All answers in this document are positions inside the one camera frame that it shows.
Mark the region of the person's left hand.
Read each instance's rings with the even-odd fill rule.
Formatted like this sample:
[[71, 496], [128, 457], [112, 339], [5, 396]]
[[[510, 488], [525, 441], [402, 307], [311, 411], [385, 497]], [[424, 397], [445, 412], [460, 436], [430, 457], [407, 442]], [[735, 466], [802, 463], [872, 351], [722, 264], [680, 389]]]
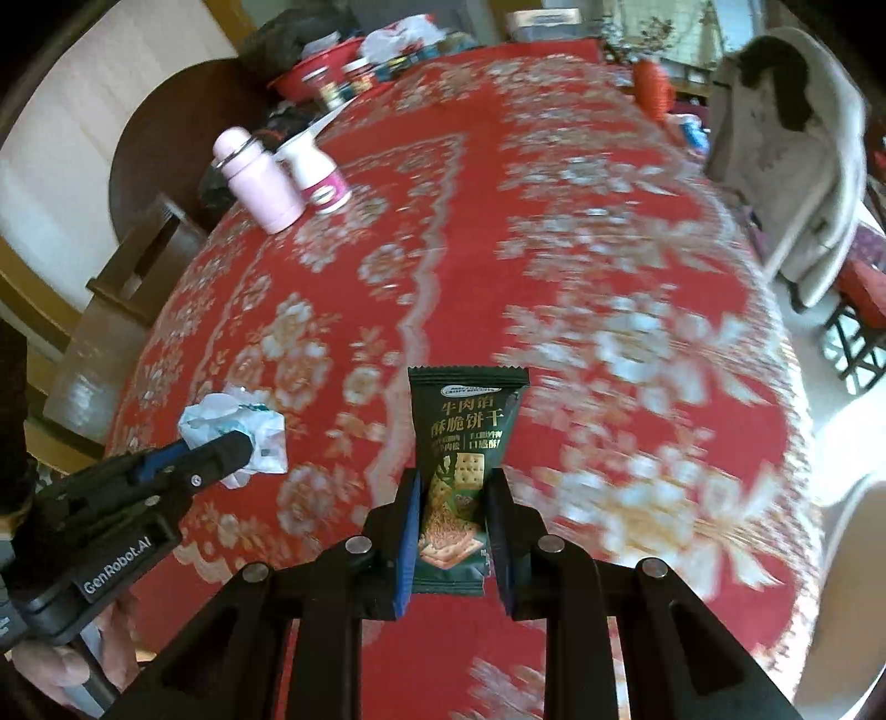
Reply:
[[[132, 637], [135, 610], [137, 599], [126, 591], [93, 621], [101, 638], [99, 663], [119, 692], [123, 692], [140, 671]], [[82, 686], [90, 678], [87, 660], [66, 646], [26, 640], [13, 648], [11, 660], [27, 681], [63, 707], [72, 708], [65, 688]]]

